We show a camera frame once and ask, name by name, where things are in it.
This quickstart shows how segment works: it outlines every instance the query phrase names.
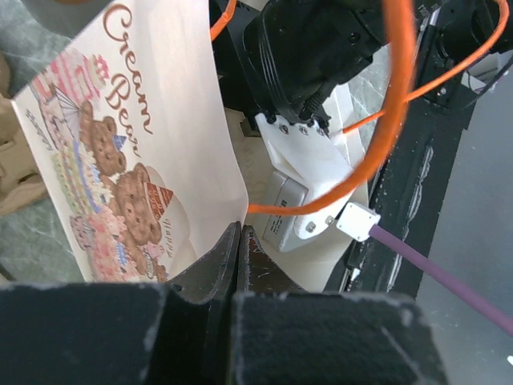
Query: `marble surface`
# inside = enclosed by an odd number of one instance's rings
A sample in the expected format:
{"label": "marble surface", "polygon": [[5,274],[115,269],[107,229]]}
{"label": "marble surface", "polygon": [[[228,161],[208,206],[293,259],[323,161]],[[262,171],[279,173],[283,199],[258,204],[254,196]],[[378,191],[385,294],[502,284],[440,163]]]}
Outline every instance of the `marble surface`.
{"label": "marble surface", "polygon": [[[21,0],[0,2],[0,51],[11,69],[11,95],[23,88],[69,42],[70,39],[40,26]],[[375,55],[373,65],[349,83],[358,118],[380,109],[388,83],[388,62],[388,50],[384,48]],[[362,129],[365,145],[370,142],[373,130],[373,124]],[[0,217],[0,264],[22,282],[82,280],[49,199]]]}

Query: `cable connector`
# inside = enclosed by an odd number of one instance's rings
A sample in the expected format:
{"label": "cable connector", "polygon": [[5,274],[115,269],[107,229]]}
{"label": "cable connector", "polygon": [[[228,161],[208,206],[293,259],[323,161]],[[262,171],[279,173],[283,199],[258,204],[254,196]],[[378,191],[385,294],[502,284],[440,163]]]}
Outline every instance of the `cable connector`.
{"label": "cable connector", "polygon": [[350,202],[342,210],[337,229],[355,241],[363,242],[369,239],[370,229],[377,225],[380,219],[382,216],[368,207]]}

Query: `white paper bag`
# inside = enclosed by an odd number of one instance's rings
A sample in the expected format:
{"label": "white paper bag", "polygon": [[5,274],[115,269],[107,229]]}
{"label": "white paper bag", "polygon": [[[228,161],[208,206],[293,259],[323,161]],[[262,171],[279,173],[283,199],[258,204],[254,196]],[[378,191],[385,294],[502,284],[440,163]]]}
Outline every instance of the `white paper bag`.
{"label": "white paper bag", "polygon": [[207,0],[113,2],[14,107],[86,280],[167,281],[244,220]]}

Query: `orange cord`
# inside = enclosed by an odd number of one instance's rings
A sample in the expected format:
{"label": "orange cord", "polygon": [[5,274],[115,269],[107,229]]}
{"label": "orange cord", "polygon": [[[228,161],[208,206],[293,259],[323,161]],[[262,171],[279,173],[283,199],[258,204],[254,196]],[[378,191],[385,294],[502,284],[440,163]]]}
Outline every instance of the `orange cord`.
{"label": "orange cord", "polygon": [[212,41],[216,40],[217,36],[219,36],[223,29],[228,25],[230,20],[232,20],[232,17],[235,14],[236,5],[237,0],[228,1],[226,10],[224,10],[219,20],[217,20],[216,23],[212,26],[212,28],[210,28],[210,39]]}
{"label": "orange cord", "polygon": [[[491,37],[476,52],[474,52],[468,58],[459,63],[456,67],[450,69],[448,72],[438,77],[437,79],[432,80],[427,84],[424,84],[422,87],[408,94],[408,96],[406,97],[406,102],[411,102],[413,99],[417,99],[419,96],[425,95],[429,91],[433,91],[436,87],[438,87],[442,83],[445,83],[453,76],[456,76],[460,72],[465,71],[468,67],[474,64],[481,56],[485,55],[494,46],[497,40],[499,40],[501,34],[503,34],[504,29],[506,28],[507,20],[510,17],[510,9],[507,4],[507,0],[494,1],[499,5],[500,18],[499,24],[497,24],[497,27],[495,28],[494,33],[491,35]],[[351,124],[350,126],[344,128],[342,131],[345,134],[352,132],[353,130],[360,128],[364,124],[370,123],[373,120],[376,120],[377,118],[384,116],[385,111],[386,109],[383,108],[380,112],[376,112],[371,116],[367,116],[365,119],[360,120],[355,124]]]}
{"label": "orange cord", "polygon": [[249,205],[248,213],[274,215],[305,215],[315,213],[351,193],[365,183],[381,166],[394,147],[402,123],[406,118],[408,103],[404,103],[410,92],[410,79],[414,74],[415,30],[411,0],[385,0],[383,2],[386,33],[391,41],[392,74],[384,106],[387,110],[378,124],[376,134],[363,161],[353,173],[323,197],[301,207],[277,207]]}

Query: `gray wall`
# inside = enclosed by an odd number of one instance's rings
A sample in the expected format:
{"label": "gray wall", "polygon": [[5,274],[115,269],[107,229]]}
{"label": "gray wall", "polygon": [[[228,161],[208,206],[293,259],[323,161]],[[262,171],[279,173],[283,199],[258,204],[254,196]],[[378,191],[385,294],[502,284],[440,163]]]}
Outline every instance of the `gray wall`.
{"label": "gray wall", "polygon": [[[463,133],[430,252],[513,317],[512,217],[513,74],[482,97]],[[451,384],[513,384],[513,338],[427,276],[418,303]]]}

